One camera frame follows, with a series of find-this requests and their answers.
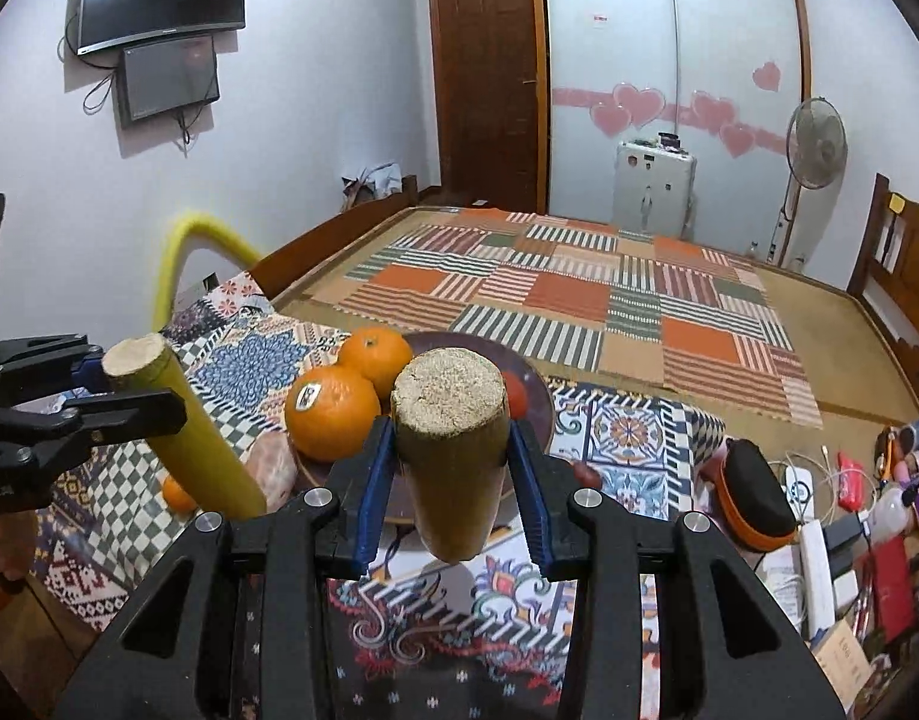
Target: red packet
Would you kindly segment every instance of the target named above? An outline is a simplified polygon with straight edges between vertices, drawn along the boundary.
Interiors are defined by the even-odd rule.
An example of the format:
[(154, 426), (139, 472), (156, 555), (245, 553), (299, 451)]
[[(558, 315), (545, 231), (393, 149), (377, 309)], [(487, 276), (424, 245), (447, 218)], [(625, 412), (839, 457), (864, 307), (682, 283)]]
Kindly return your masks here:
[(854, 471), (840, 476), (840, 507), (847, 512), (859, 512), (863, 507), (863, 467), (842, 452), (837, 453), (840, 471)]

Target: orange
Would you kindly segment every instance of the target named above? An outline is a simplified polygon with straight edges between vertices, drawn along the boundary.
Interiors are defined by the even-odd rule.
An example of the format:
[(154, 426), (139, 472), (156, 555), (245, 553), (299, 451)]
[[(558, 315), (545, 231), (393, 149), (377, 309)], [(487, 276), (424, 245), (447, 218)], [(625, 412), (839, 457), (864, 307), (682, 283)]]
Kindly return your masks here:
[(519, 376), (508, 370), (502, 372), (502, 381), (506, 382), (506, 397), (509, 399), (509, 415), (513, 419), (522, 419), (529, 411), (529, 397), (525, 385)]
[(285, 426), (294, 447), (320, 463), (360, 451), (377, 416), (373, 386), (342, 365), (307, 370), (285, 397)]
[(182, 489), (172, 476), (163, 479), (163, 498), (165, 505), (170, 507), (176, 514), (192, 514), (198, 509), (198, 504), (192, 500), (192, 496)]
[(388, 400), (396, 377), (412, 360), (412, 349), (391, 327), (357, 330), (339, 349), (339, 365), (350, 367), (369, 379), (379, 400)]

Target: striped blanket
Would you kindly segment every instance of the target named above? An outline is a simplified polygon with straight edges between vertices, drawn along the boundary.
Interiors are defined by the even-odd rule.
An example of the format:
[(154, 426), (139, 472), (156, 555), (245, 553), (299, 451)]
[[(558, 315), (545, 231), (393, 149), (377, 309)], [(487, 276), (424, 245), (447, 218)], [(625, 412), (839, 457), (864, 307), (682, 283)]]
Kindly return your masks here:
[(416, 215), (314, 301), (405, 330), (453, 330), (525, 357), (821, 427), (756, 271), (688, 242), (465, 209)]

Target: fruit sticker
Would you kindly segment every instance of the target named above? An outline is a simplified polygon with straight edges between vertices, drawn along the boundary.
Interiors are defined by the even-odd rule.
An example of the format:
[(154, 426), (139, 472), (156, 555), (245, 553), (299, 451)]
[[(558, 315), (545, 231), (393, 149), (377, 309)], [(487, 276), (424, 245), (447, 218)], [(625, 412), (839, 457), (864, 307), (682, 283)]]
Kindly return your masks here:
[(316, 402), (317, 397), (319, 397), (319, 391), (323, 389), (323, 386), (319, 382), (312, 382), (312, 384), (306, 384), (302, 389), (299, 390), (299, 394), (296, 395), (296, 410), (297, 412), (304, 412), (307, 409), (312, 408), (312, 404)]

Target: plastic bottle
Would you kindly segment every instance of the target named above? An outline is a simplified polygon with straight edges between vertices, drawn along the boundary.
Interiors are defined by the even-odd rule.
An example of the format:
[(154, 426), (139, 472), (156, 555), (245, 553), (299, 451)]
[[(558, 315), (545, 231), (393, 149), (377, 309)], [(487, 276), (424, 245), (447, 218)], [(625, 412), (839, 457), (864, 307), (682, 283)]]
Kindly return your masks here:
[(866, 523), (869, 524), (869, 540), (874, 545), (882, 544), (909, 530), (912, 525), (912, 512), (909, 507), (915, 498), (914, 488), (903, 490), (899, 485), (891, 485), (885, 490), (866, 519)]

